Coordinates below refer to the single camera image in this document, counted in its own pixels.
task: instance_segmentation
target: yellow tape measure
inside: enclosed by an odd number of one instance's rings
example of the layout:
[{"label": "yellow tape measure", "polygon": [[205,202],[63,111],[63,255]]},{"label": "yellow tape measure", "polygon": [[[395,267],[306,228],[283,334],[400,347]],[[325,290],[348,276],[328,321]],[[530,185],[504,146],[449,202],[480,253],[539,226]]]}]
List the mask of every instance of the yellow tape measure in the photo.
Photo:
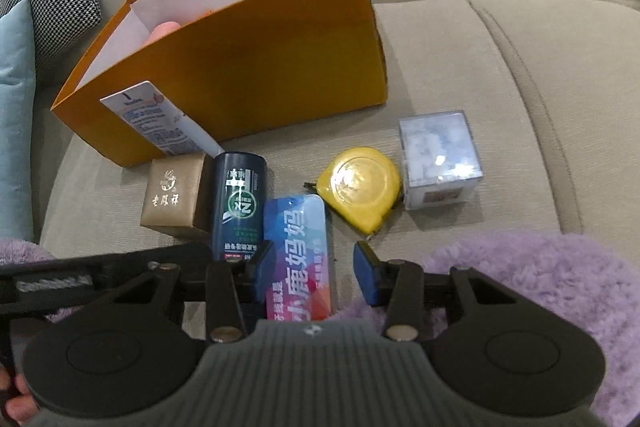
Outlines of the yellow tape measure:
[{"label": "yellow tape measure", "polygon": [[318,195],[366,235],[377,232],[400,193],[396,165],[371,147],[338,154],[316,182]]}]

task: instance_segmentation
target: metal screw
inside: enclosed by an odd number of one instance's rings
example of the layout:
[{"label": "metal screw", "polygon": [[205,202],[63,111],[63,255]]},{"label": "metal screw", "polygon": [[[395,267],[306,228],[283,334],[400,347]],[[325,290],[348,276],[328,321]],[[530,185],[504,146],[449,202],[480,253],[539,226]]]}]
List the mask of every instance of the metal screw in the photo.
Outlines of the metal screw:
[{"label": "metal screw", "polygon": [[387,328],[385,333],[396,342],[411,342],[418,337],[418,330],[408,324],[396,324]]},{"label": "metal screw", "polygon": [[220,344],[229,344],[242,338],[242,331],[233,326],[220,326],[209,333],[211,340]]}]

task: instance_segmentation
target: printed logo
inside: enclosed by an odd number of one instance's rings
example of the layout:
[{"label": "printed logo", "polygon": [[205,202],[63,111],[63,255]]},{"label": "printed logo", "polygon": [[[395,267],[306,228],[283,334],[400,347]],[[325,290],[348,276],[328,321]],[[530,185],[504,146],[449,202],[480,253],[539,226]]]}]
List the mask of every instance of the printed logo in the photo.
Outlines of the printed logo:
[{"label": "printed logo", "polygon": [[170,170],[164,173],[164,180],[160,181],[160,188],[162,188],[162,190],[164,190],[165,192],[168,192],[169,190],[171,190],[172,188],[175,187],[175,174],[174,174],[174,170]]},{"label": "printed logo", "polygon": [[320,326],[318,326],[317,324],[311,324],[310,326],[307,326],[305,329],[303,329],[302,331],[304,331],[306,334],[308,334],[310,337],[315,338],[317,337],[320,333],[322,333],[322,328]]},{"label": "printed logo", "polygon": [[130,102],[125,102],[124,105],[134,105],[134,104],[140,103],[140,102],[142,102],[142,98],[135,98],[135,99],[131,100]]},{"label": "printed logo", "polygon": [[226,202],[229,214],[238,219],[247,219],[255,214],[257,203],[251,192],[236,190],[232,192]]}]

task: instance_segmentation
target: light blue pillow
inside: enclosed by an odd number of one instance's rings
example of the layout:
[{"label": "light blue pillow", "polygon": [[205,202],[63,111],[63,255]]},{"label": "light blue pillow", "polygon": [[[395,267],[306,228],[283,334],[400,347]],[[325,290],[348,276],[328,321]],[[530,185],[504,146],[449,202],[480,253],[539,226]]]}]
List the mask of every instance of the light blue pillow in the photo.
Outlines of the light blue pillow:
[{"label": "light blue pillow", "polygon": [[31,120],[36,87],[28,0],[0,18],[0,237],[30,241]]}]

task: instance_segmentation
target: orange paper bag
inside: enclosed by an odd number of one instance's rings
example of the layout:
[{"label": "orange paper bag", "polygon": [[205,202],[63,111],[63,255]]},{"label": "orange paper bag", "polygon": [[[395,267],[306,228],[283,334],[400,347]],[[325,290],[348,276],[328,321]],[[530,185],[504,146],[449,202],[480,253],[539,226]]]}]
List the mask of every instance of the orange paper bag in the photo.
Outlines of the orange paper bag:
[{"label": "orange paper bag", "polygon": [[386,100],[371,0],[127,0],[52,111],[118,165],[149,161],[163,153],[100,103],[144,80],[218,142]]}]

